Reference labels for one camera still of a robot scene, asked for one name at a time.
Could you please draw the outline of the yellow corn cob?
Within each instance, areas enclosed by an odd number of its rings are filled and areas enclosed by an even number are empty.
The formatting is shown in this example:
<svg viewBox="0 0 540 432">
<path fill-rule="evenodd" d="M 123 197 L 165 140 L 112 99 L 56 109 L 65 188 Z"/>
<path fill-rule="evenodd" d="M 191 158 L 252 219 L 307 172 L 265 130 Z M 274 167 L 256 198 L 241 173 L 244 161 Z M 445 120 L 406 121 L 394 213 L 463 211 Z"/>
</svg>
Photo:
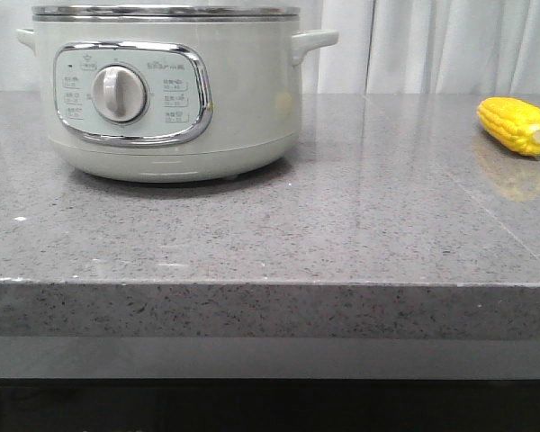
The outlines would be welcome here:
<svg viewBox="0 0 540 432">
<path fill-rule="evenodd" d="M 512 97 L 490 97 L 477 107 L 481 126 L 505 148 L 540 156 L 540 108 Z"/>
</svg>

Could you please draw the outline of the glass pot lid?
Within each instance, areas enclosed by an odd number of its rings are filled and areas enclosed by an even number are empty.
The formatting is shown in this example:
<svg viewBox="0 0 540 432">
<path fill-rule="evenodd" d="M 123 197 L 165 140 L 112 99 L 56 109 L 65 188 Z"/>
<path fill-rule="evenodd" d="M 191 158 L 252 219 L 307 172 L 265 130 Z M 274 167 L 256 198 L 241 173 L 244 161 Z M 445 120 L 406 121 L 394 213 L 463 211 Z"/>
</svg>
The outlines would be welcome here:
<svg viewBox="0 0 540 432">
<path fill-rule="evenodd" d="M 35 22 L 275 22 L 296 21 L 300 9 L 289 6 L 182 4 L 37 5 Z"/>
</svg>

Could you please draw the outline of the pale green electric cooking pot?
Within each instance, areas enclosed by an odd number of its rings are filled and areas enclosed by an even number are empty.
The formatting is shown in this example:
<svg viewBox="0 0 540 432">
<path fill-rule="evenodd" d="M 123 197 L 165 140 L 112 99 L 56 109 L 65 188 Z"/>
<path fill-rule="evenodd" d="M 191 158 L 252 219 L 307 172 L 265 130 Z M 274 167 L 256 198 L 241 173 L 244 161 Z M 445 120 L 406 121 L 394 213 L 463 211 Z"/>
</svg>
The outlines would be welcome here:
<svg viewBox="0 0 540 432">
<path fill-rule="evenodd" d="M 49 141 L 73 167 L 170 183 L 280 158 L 301 129 L 302 62 L 331 30 L 275 22 L 35 22 Z"/>
</svg>

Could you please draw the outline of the white pleated curtain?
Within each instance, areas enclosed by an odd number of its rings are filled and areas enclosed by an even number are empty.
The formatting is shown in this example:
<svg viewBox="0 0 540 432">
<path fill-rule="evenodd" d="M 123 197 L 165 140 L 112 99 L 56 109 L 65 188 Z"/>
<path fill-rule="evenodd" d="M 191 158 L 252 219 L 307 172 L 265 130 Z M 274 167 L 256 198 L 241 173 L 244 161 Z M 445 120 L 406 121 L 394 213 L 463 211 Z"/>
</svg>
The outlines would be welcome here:
<svg viewBox="0 0 540 432">
<path fill-rule="evenodd" d="M 311 94 L 540 94 L 540 1 L 299 1 Z"/>
</svg>

